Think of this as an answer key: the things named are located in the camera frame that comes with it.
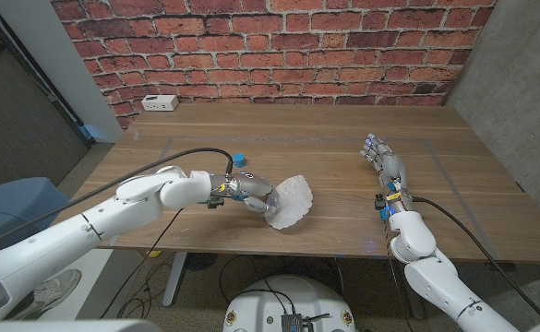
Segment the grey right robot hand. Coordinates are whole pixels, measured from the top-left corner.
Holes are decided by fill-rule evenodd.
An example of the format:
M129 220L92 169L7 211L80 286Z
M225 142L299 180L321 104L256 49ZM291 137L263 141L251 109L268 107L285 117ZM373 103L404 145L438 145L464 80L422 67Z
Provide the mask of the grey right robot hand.
M375 203L376 208L388 208L390 215L414 210L402 159L383 140L373 134L367 135L360 153L377 171L378 181L383 190L382 198L378 198Z

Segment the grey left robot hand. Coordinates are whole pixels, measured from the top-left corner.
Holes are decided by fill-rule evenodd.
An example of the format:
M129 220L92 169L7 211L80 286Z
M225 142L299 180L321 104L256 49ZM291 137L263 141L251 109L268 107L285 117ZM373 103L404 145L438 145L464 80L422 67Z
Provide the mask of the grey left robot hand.
M279 194L265 178L251 172L230 174L210 174L212 196L230 197L241 201L245 207L256 213L277 213Z

